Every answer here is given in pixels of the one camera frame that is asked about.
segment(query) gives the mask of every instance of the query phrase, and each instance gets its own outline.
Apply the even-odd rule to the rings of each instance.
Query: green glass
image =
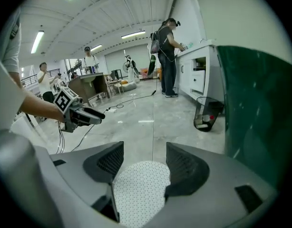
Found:
[[[292,65],[218,46],[225,92],[225,154],[280,188],[292,157]]]

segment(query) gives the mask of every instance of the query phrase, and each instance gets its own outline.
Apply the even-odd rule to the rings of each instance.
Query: trash can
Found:
[[[202,132],[211,130],[219,113],[223,111],[224,104],[210,97],[197,98],[194,126]]]

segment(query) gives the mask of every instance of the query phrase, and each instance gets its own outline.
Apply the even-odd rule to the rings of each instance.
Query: sneaker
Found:
[[[178,97],[178,94],[175,93],[174,95],[165,95],[165,97],[166,98],[170,98],[170,97],[175,98],[175,97]]]

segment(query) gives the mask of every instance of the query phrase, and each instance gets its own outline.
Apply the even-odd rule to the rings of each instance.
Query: ceiling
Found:
[[[101,44],[94,53],[106,54],[112,48],[136,45],[136,39],[146,43],[168,18],[172,4],[173,0],[27,0],[20,16],[20,66],[44,59],[81,58],[85,46]],[[45,34],[37,52],[31,54],[39,30]],[[140,30],[146,33],[121,39]]]

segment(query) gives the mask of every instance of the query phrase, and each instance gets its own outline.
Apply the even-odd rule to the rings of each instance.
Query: glossy floor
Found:
[[[76,150],[124,141],[124,163],[119,174],[127,166],[140,161],[165,164],[166,142],[223,153],[224,117],[218,117],[210,132],[201,132],[193,126],[195,101],[181,92],[178,98],[166,98],[161,94],[159,81],[157,85],[157,92],[153,96],[126,102],[123,108],[116,109],[114,113],[106,112],[102,124],[95,125]],[[132,97],[150,95],[155,88],[156,80],[141,81],[132,91],[114,95],[111,99],[93,100],[92,103],[103,112]],[[73,150],[89,129],[90,126],[84,126],[77,128],[74,133],[64,133],[64,152]],[[36,130],[47,142],[48,152],[56,153],[59,144],[57,122],[47,119]]]

